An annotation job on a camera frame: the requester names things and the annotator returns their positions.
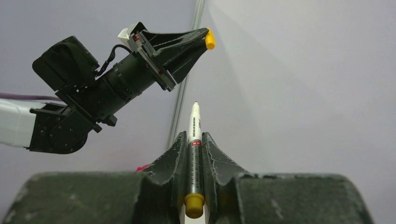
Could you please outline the white marker pen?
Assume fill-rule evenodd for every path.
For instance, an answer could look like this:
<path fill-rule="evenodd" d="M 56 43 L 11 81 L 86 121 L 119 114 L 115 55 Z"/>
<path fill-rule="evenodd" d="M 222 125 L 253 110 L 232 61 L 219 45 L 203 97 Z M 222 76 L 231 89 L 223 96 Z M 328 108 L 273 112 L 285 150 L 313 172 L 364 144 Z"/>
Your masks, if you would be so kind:
<path fill-rule="evenodd" d="M 205 190 L 202 175 L 202 133 L 200 107 L 197 101 L 191 108 L 187 132 L 187 171 L 185 184 L 185 214 L 191 219 L 204 213 Z"/>

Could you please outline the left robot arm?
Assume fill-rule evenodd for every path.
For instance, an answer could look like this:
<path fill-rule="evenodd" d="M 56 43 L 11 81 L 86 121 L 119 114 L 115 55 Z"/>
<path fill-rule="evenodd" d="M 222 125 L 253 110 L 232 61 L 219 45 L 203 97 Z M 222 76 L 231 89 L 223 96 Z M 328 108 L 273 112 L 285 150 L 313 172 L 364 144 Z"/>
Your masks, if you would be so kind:
<path fill-rule="evenodd" d="M 50 96 L 0 95 L 0 142 L 33 152 L 71 154 L 100 124 L 152 84 L 172 91 L 198 59 L 215 48 L 209 28 L 153 33 L 138 22 L 118 35 L 128 54 L 114 63 L 116 47 L 102 65 L 74 36 L 45 51 L 33 71 L 55 92 Z"/>

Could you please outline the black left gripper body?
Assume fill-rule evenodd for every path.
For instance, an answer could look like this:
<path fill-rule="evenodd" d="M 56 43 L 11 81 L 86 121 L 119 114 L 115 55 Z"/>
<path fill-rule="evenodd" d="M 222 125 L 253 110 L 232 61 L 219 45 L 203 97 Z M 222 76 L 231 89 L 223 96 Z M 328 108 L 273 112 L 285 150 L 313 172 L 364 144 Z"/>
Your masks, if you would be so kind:
<path fill-rule="evenodd" d="M 176 82 L 166 69 L 154 61 L 154 49 L 144 36 L 144 31 L 147 30 L 141 22 L 130 25 L 127 29 L 127 45 L 136 54 L 136 57 L 145 61 L 148 70 L 153 74 L 154 79 L 162 89 L 172 91 Z"/>

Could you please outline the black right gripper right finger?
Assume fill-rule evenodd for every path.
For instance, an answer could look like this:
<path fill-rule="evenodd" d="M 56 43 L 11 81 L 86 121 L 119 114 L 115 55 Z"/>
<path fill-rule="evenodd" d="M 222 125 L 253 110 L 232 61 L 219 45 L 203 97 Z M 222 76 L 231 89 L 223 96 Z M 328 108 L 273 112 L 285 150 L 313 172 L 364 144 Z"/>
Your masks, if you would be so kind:
<path fill-rule="evenodd" d="M 356 186 L 338 174 L 252 173 L 202 135 L 208 224 L 371 224 Z"/>

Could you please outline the yellow marker cap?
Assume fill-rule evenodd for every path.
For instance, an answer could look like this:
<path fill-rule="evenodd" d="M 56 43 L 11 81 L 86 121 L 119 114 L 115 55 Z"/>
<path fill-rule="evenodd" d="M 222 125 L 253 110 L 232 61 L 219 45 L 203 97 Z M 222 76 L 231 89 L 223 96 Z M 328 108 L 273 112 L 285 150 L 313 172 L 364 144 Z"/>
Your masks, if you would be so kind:
<path fill-rule="evenodd" d="M 208 50 L 212 50 L 216 46 L 216 41 L 215 41 L 214 34 L 211 31 L 211 29 L 210 28 L 207 28 L 207 29 L 208 29 L 208 32 L 205 35 L 205 45 Z"/>

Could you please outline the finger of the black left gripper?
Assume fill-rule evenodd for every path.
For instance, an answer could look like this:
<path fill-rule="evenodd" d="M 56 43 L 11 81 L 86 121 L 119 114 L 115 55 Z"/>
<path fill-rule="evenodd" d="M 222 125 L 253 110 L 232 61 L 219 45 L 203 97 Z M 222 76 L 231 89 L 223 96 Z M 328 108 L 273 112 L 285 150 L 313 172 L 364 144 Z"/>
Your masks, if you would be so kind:
<path fill-rule="evenodd" d="M 160 52 L 165 49 L 190 47 L 209 33 L 208 28 L 199 28 L 184 33 L 154 33 L 147 30 L 141 31 L 153 47 L 154 51 Z"/>
<path fill-rule="evenodd" d="M 183 41 L 160 48 L 154 56 L 154 61 L 168 71 L 179 84 L 206 51 L 204 40 Z"/>

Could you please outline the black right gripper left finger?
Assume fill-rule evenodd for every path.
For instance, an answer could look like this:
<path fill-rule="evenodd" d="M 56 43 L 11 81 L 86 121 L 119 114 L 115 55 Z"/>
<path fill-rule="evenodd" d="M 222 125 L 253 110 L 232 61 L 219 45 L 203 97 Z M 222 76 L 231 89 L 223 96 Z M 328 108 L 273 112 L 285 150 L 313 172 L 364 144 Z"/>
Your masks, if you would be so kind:
<path fill-rule="evenodd" d="M 5 224 L 183 224 L 187 134 L 141 171 L 30 177 Z"/>

